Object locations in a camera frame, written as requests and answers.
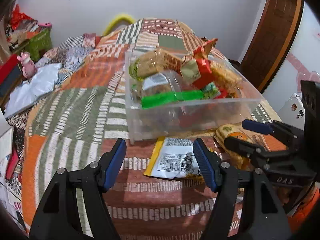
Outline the clear bag green seal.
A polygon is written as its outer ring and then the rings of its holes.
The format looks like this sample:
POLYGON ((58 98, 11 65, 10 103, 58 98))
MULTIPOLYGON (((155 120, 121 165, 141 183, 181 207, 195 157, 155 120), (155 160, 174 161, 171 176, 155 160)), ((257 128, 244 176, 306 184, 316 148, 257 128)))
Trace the clear bag green seal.
POLYGON ((136 82, 131 86, 131 93, 143 109, 203 98, 201 90, 172 70, 164 70, 136 82))

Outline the clear plastic storage bin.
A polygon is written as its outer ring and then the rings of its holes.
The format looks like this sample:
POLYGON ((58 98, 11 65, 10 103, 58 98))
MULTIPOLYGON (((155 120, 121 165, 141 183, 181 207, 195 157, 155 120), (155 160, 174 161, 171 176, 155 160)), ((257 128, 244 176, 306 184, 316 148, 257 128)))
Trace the clear plastic storage bin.
POLYGON ((228 61, 212 55, 187 61, 160 48, 125 54, 131 142, 236 124, 249 118, 262 99, 228 61))

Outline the egg roll pack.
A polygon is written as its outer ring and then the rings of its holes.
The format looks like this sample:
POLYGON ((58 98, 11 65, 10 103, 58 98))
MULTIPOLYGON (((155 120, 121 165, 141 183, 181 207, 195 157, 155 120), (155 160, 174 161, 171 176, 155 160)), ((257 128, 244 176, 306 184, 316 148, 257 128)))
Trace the egg roll pack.
POLYGON ((228 153, 231 165, 239 170, 249 171, 253 169, 251 161, 246 156, 242 156, 238 153, 238 150, 244 150, 244 145, 240 144, 240 141, 249 143, 253 143, 253 141, 237 126, 233 124, 220 126, 215 131, 214 138, 225 152, 228 153))

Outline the red flat box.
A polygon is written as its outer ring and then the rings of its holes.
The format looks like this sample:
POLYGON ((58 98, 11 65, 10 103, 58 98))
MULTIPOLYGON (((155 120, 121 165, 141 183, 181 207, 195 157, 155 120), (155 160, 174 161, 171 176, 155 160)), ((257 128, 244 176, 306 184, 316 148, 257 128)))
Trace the red flat box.
POLYGON ((1 65, 1 85, 4 83, 14 83, 21 79, 20 62, 17 54, 12 54, 6 63, 1 65))

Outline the green storage box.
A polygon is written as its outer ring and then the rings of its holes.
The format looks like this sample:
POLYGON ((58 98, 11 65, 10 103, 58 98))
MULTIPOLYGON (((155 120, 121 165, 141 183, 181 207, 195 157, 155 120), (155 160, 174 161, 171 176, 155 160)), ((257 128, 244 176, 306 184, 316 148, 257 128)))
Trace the green storage box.
POLYGON ((36 36, 32 37, 24 48, 30 54, 30 58, 37 62, 43 55, 53 48, 50 37, 50 29, 45 28, 36 36))

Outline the red wrapped snack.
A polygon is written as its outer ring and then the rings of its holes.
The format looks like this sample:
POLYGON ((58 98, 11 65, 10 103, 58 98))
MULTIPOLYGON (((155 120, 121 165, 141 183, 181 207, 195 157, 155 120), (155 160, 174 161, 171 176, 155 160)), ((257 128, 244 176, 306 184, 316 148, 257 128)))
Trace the red wrapped snack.
POLYGON ((193 82, 193 86, 198 89, 203 89, 214 80, 208 55, 216 42, 217 38, 208 40, 193 51, 193 58, 196 60, 200 73, 200 78, 193 82))

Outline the clear bag orange crackers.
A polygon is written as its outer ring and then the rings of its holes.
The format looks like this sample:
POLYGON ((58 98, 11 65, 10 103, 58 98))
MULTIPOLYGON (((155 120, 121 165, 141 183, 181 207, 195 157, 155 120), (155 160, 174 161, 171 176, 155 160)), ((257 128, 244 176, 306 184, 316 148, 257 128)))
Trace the clear bag orange crackers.
POLYGON ((214 78, 215 85, 227 92, 228 98, 238 98, 239 89, 241 89, 242 77, 229 68, 225 61, 212 60, 210 68, 214 78))

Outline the sponge cake loaf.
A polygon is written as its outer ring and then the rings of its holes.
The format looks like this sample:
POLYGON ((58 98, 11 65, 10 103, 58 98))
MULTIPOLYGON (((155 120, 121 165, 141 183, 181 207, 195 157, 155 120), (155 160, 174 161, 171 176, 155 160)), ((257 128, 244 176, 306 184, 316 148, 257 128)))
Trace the sponge cake loaf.
POLYGON ((135 80, 142 81, 164 70, 173 70, 178 73, 181 67, 182 59, 180 57, 157 48, 132 60, 129 65, 129 75, 135 80))

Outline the patchwork striped blanket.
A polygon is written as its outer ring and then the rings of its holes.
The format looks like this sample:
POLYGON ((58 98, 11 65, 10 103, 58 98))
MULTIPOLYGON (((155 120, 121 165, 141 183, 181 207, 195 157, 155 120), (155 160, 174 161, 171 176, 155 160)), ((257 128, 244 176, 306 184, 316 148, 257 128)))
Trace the patchwork striped blanket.
MULTIPOLYGON (((21 217, 27 232, 45 189, 60 167, 75 171, 100 159, 118 138, 128 139, 125 53, 164 48, 190 52, 205 42, 187 25, 141 19, 109 35, 70 37, 44 58, 69 66, 66 49, 91 48, 83 65, 59 80, 59 89, 34 108, 9 119, 22 129, 24 162, 19 175, 21 217)), ((200 177, 163 180, 144 176, 156 142, 127 145, 116 183, 104 194, 122 239, 199 239, 216 195, 200 177)))

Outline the green peas snack bag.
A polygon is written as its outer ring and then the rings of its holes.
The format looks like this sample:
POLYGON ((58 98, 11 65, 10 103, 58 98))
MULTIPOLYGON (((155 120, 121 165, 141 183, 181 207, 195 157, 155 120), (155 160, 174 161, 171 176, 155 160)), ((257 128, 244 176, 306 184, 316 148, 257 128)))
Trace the green peas snack bag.
POLYGON ((201 90, 203 99, 214 99, 221 95, 220 90, 216 87, 214 82, 209 83, 201 90))

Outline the yellow white snack packet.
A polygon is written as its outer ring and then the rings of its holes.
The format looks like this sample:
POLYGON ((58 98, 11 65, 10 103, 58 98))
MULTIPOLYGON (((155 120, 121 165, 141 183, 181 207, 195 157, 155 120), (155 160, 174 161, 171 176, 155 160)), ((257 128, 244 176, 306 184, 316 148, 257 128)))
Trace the yellow white snack packet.
POLYGON ((201 171, 193 154, 193 141, 160 137, 153 148, 144 175, 170 180, 201 180, 201 171))

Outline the brown wooden door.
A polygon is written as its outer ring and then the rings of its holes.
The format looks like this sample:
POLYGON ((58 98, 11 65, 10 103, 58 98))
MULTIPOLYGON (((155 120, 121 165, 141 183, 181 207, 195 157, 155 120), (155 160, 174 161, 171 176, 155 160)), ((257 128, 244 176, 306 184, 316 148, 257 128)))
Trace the brown wooden door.
POLYGON ((259 92, 275 77, 295 39, 303 0, 266 0, 259 24, 241 61, 242 74, 259 92))

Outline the pink plush toy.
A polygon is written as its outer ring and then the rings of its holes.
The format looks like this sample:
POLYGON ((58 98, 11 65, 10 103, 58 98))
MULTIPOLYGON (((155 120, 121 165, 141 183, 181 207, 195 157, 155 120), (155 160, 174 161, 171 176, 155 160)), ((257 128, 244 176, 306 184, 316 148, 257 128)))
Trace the pink plush toy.
POLYGON ((35 63, 31 59, 30 54, 28 52, 21 52, 20 55, 17 56, 17 59, 22 65, 24 78, 30 80, 37 72, 35 63))

